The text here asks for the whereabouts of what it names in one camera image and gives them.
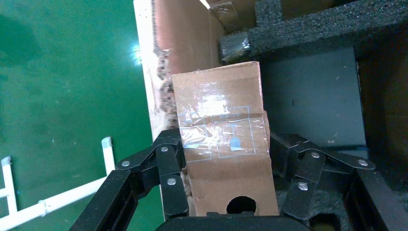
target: circular hole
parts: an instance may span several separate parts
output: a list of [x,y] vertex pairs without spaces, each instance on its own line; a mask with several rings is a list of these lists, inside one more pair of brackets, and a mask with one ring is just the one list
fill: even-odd
[[240,214],[242,212],[255,212],[256,202],[247,196],[238,196],[232,199],[227,206],[227,214]]
[[337,215],[333,213],[320,213],[312,217],[310,227],[313,231],[340,231],[341,224]]

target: black foam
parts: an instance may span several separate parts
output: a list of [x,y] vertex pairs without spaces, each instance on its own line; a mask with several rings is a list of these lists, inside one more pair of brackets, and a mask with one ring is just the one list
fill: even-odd
[[[263,0],[257,4],[257,20],[261,26],[247,31],[249,48],[234,62],[271,54],[274,59],[292,58],[350,46],[355,48],[358,57],[375,49],[408,22],[408,0],[358,0],[281,22],[279,17],[271,16],[279,8],[273,2],[280,5],[280,0]],[[234,47],[229,44],[232,42],[239,41],[223,37],[221,49]]]
[[256,25],[268,26],[283,21],[280,0],[261,0],[255,3]]

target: green floor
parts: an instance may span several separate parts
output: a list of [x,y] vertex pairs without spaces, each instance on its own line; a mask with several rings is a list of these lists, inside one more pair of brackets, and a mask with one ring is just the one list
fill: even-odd
[[[104,177],[102,138],[116,161],[151,144],[138,46],[131,0],[0,1],[0,158],[19,210]],[[15,230],[68,230],[90,198]],[[155,188],[128,230],[162,221]]]

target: tan cardboard wall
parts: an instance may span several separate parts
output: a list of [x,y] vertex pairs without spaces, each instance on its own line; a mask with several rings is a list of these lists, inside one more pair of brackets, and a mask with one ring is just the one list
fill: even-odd
[[367,143],[380,164],[408,172],[408,36],[403,30],[358,61]]

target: black linkage arm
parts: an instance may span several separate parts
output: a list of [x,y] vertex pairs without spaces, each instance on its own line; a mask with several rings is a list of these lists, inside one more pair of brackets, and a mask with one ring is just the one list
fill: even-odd
[[291,180],[282,216],[253,213],[208,213],[188,217],[188,203],[180,171],[186,166],[179,129],[162,131],[153,145],[116,165],[70,231],[126,230],[138,205],[161,185],[166,222],[158,231],[257,230],[307,231],[316,189],[344,194],[344,205],[357,231],[406,231],[408,216],[367,159],[325,150],[298,135],[271,133],[275,176]]

